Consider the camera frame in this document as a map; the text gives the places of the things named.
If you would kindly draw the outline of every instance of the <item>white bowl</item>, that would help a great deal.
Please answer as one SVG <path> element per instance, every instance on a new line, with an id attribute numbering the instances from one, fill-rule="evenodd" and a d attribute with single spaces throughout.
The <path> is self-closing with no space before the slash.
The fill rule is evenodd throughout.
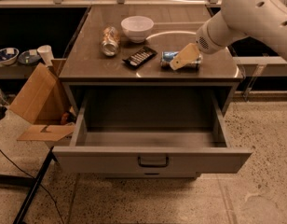
<path id="1" fill-rule="evenodd" d="M 0 49 L 0 64 L 12 65 L 17 61 L 20 52 L 18 49 L 6 48 Z"/>
<path id="2" fill-rule="evenodd" d="M 132 16 L 121 22 L 125 36 L 134 43 L 142 43 L 151 35 L 154 22 L 144 16 Z"/>

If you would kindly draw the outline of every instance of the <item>black cable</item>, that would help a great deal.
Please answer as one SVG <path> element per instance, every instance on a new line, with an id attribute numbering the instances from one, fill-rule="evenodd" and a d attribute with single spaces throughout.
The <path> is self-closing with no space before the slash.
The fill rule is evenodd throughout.
<path id="1" fill-rule="evenodd" d="M 4 156 L 7 160 L 9 160 L 17 169 L 19 169 L 20 171 L 22 171 L 24 174 L 28 175 L 29 177 L 35 179 L 34 176 L 32 176 L 32 175 L 30 175 L 29 173 L 25 172 L 25 171 L 24 171 L 23 169 L 21 169 L 14 161 L 12 161 L 12 160 L 2 151 L 1 148 L 0 148 L 0 152 L 1 152 L 1 154 L 3 154 L 3 156 Z M 60 210 L 59 210 L 59 208 L 58 208 L 58 205 L 57 205 L 57 201 L 52 197 L 51 193 L 50 193 L 42 184 L 40 184 L 40 187 L 48 194 L 48 196 L 49 196 L 49 197 L 51 198 L 51 200 L 54 202 L 54 205 L 55 205 L 55 207 L 56 207 L 56 210 L 57 210 L 57 212 L 58 212 L 58 215 L 59 215 L 59 217 L 60 217 L 60 219 L 61 219 L 61 223 L 64 224 L 64 221 L 63 221 L 63 219 L 62 219 L 61 212 L 60 212 Z"/>

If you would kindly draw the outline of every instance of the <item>gray tabletop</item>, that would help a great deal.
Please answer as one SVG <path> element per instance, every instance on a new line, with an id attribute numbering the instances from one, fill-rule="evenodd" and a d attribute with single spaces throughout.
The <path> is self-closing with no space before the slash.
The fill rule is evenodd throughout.
<path id="1" fill-rule="evenodd" d="M 155 26 L 144 43 L 134 44 L 122 33 L 121 21 L 128 16 L 151 18 Z M 163 69 L 162 51 L 179 51 L 195 42 L 196 30 L 211 16 L 203 5 L 94 5 L 61 71 L 61 81 L 239 81 L 241 73 L 227 49 L 213 55 L 203 54 L 198 71 Z M 115 26 L 121 33 L 119 53 L 105 56 L 100 49 L 103 29 Z M 152 60 L 136 70 L 122 59 L 147 46 L 157 52 Z"/>

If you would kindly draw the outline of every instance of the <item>speckled floor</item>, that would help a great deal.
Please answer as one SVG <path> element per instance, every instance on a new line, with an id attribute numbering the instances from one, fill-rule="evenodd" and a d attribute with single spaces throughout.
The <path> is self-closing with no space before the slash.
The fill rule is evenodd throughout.
<path id="1" fill-rule="evenodd" d="M 57 200 L 63 223 L 287 224 L 287 101 L 236 101 L 225 122 L 232 145 L 253 150 L 236 175 L 202 175 L 195 181 L 99 179 L 66 174 L 53 162 L 43 185 Z M 0 120 L 0 148 L 36 175 L 48 148 L 16 141 L 28 126 L 7 111 Z M 0 174 L 24 175 L 1 153 Z M 0 223 L 13 223 L 27 191 L 0 187 Z M 62 223 L 43 189 L 25 222 Z"/>

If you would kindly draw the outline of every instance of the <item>open drawer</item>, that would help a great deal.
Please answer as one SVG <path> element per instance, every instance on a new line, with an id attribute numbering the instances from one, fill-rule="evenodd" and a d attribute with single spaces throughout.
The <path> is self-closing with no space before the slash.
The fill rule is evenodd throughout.
<path id="1" fill-rule="evenodd" d="M 53 152 L 68 172 L 104 177 L 236 173 L 251 155 L 227 141 L 213 91 L 204 87 L 87 89 L 69 147 Z"/>

